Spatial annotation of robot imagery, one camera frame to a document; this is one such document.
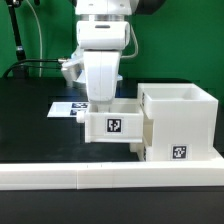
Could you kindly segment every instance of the white platform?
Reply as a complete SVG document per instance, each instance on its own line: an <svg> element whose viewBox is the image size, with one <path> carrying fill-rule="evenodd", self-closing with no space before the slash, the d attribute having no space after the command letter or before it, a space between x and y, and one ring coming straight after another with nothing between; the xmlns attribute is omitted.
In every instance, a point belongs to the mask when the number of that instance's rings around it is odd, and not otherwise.
<svg viewBox="0 0 224 224"><path fill-rule="evenodd" d="M0 190L166 186L224 186L224 161L0 165Z"/></svg>

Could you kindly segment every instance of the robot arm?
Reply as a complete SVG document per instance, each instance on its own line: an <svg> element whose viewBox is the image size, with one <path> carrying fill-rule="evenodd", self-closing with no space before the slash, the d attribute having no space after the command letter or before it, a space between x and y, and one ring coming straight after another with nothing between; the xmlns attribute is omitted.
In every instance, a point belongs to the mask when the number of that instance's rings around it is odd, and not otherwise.
<svg viewBox="0 0 224 224"><path fill-rule="evenodd" d="M122 50L130 40L130 25L125 16L135 11L153 10L164 0L77 0L76 14L79 57L63 64L65 78L78 78L77 66L84 67L88 100L98 112L108 112L116 91Z"/></svg>

